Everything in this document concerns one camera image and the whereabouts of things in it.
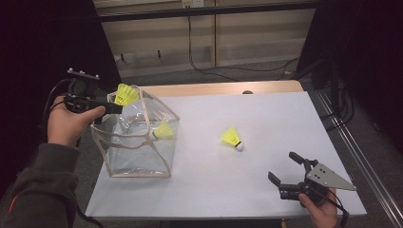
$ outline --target shuttlecock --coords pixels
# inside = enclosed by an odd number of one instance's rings
[[[129,85],[119,84],[118,91],[116,92],[115,104],[116,105],[130,105],[139,100],[139,93]]]
[[[231,126],[228,130],[226,130],[222,134],[221,139],[226,143],[234,145],[238,151],[242,151],[243,143],[240,141],[240,137],[238,136],[237,130],[234,126]]]
[[[155,140],[158,140],[159,138],[167,138],[173,136],[174,131],[167,121],[162,121],[151,135],[155,138]]]

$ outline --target table surface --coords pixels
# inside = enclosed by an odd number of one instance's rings
[[[191,84],[191,85],[154,85],[140,86],[145,91],[157,97],[202,96],[202,95],[229,95],[242,94],[252,91],[254,94],[301,92],[298,81],[270,81],[270,82],[242,82],[217,84]]]
[[[143,89],[159,96],[181,117],[172,177],[110,178],[103,166],[86,210],[88,216],[98,219],[306,216],[308,212],[297,201],[280,199],[278,189],[267,179],[267,172],[271,171],[284,183],[302,181],[303,167],[288,158],[290,151],[317,159],[350,180],[299,82],[161,85]],[[240,95],[244,90],[255,95]],[[244,142],[242,152],[220,141],[220,134],[230,125],[240,133]],[[337,194],[351,215],[366,214],[356,192],[338,190]]]

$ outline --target aluminum rail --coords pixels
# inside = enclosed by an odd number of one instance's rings
[[[318,98],[320,99],[323,107],[325,108],[328,114],[332,113],[331,102],[326,94],[317,93]],[[393,227],[395,228],[403,228],[403,215],[398,207],[395,199],[388,191],[386,186],[383,184],[382,180],[375,173],[374,169],[371,167],[367,158],[365,157],[362,150],[359,148],[356,143],[353,135],[347,129],[347,127],[343,124],[343,122],[339,118],[332,118],[333,124],[340,124],[336,129],[341,139],[345,142],[348,147],[351,155],[353,156],[356,165],[361,170],[364,175],[367,183],[371,186],[374,194],[376,195],[378,201],[382,205],[385,213],[388,215],[391,220]]]
[[[101,22],[117,22],[117,21],[133,21],[133,20],[170,18],[170,17],[245,13],[245,12],[308,10],[308,9],[316,9],[318,5],[319,1],[307,1],[307,2],[294,2],[294,3],[292,2],[292,3],[261,4],[253,6],[245,5],[245,6],[230,6],[230,7],[192,8],[192,9],[166,9],[166,10],[130,12],[130,13],[104,13],[100,14],[97,19],[100,20]]]

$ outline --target metal bracket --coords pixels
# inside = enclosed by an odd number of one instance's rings
[[[314,169],[306,175],[306,178],[322,186],[356,191],[354,185],[340,177],[335,171],[331,170],[323,163],[319,163],[315,166]]]

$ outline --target clear plastic container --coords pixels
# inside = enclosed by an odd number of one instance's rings
[[[91,126],[112,178],[171,177],[179,117],[161,100],[132,85],[140,99],[122,114]],[[111,103],[115,93],[107,95]]]

